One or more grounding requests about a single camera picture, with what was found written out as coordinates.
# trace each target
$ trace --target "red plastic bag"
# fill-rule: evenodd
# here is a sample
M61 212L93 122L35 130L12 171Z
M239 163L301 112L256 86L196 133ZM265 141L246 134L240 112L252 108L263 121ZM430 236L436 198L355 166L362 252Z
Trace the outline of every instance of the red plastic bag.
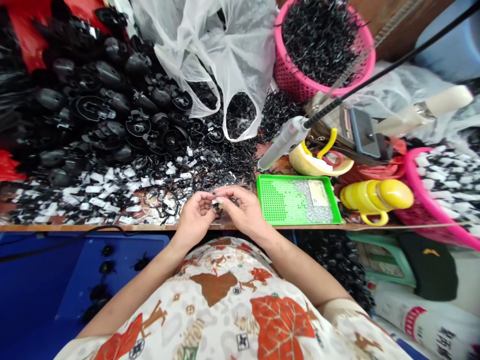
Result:
M95 16L95 10L104 8L102 0L64 0L73 15L85 22L90 22L105 34L108 29ZM42 60L43 51L48 43L32 25L36 19L43 25L48 25L47 19L52 16L51 0L0 0L0 5L6 6L11 23L19 40L23 61L31 73L38 68L45 68Z
M407 144L404 140L391 137L393 143L393 152L399 156L391 159L388 165L367 166L362 164L354 164L351 170L342 176L340 180L344 185L353 184L366 180L386 180L400 179L404 176L404 155L407 153Z
M15 170L15 167L19 164L19 162L12 160L12 155L7 150L0 150L0 182L25 180L27 177Z

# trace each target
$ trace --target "yellow thermos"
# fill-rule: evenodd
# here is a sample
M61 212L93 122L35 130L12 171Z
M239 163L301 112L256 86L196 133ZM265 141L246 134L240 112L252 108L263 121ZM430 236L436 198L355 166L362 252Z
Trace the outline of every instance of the yellow thermos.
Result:
M414 204L414 194L399 180L368 180L344 187L340 200L347 209L359 213L366 224L383 226L389 222L387 212L408 209ZM369 215L380 215L380 222L371 222Z

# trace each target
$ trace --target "beige bowl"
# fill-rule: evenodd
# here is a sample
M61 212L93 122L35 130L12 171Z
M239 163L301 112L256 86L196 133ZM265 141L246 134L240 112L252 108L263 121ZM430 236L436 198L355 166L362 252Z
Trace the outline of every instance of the beige bowl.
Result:
M297 173L306 176L340 176L349 171L354 165L354 161L348 157L343 156L343 162L340 166L332 167L324 163L319 164L316 159L307 154L302 146L298 145L289 155L291 167L294 168Z

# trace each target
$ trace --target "wooden table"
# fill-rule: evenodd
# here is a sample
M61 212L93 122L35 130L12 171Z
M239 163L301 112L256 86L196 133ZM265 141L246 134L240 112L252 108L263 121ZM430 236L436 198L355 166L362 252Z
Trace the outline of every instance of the wooden table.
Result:
M259 145L257 156L260 157L268 149L269 145ZM292 170L288 156L282 156L275 164L270 168L272 171L280 172L285 175L296 175ZM15 192L15 189L12 187L10 189L4 189L0 192L0 215L6 214L7 212L14 210L16 204L6 203L6 200L12 198L12 192ZM99 226L99 224L92 225L66 225L63 223L64 218L60 216L52 216L50 218L49 224L30 224L30 225L15 225L15 224L0 224L0 232L82 232L87 231ZM138 225L122 225L121 226L125 231L169 231L176 230L177 224L170 225L155 225L155 224L138 224ZM293 225L293 226L275 226L276 229L342 229L342 230L366 230L366 229L378 229L378 227L373 227L370 225L359 223L358 217L353 216L349 219L344 219L343 224L329 224L329 225ZM232 219L228 214L222 214L219 220L216 220L211 224L210 230L236 230L235 225L232 222Z

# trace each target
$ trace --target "black wire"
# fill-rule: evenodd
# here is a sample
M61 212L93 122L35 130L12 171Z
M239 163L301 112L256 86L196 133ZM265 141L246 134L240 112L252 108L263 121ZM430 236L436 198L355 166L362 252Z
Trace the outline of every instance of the black wire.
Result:
M27 236L24 236L24 237L21 237L17 240L12 240L12 241L9 241L9 242L0 242L0 247L21 242L21 241L29 239L29 238L31 238L32 236L35 236L35 235L37 235L37 232L31 233L31 234L29 234Z
M77 236L75 236L74 238L72 238L68 241L65 241L65 242L62 242L62 243L59 243L59 244L55 244L55 245L52 245L52 246L47 246L47 247L37 249L37 250L19 252L19 253L16 253L16 254L11 254L11 255L6 255L6 256L0 256L0 263L8 263L8 262L13 261L13 260L29 258L29 257L35 256L35 255L38 255L38 254L49 252L51 250L62 248L64 246L67 246L67 245L70 245L70 244L76 242L77 240L85 238L86 236L88 236L91 233L97 232L99 230L111 229L111 228L117 229L119 232L121 232L123 234L124 237L131 237L131 236L139 233L138 231L132 232L132 233L126 233L125 230L123 230L118 225L97 226L97 227L94 227L90 230L82 232L80 235L77 235Z
M435 34L430 40L426 41L424 44L419 46L418 48L410 51L408 54L404 55L402 58L394 62L392 65L389 67L386 67L382 71L380 71L378 74L375 76L372 76L370 79L367 81L361 83L357 87L355 87L353 90L347 92L345 95L341 97L337 97L335 100L333 100L328 106L324 107L322 110L317 112L314 116L312 116L310 119L308 119L307 122L303 125L305 129L310 129L317 121L320 121L322 118L327 116L330 112L335 110L339 105L342 104L342 102L350 97L351 95L355 94L359 90L367 87L374 81L380 79L382 76L388 74L389 72L395 70L398 68L400 65L406 63L408 60L412 59L414 56L417 54L421 53L423 50L426 48L430 47L432 44L436 43L438 40L443 38L446 34L448 34L450 31L452 31L454 28L456 28L460 23L462 23L464 20L475 14L478 10L480 9L480 1L476 1L472 6L470 6L464 13L462 13L460 16L458 16L455 20L453 20L451 23L449 23L447 26L445 26L442 30L440 30L437 34Z

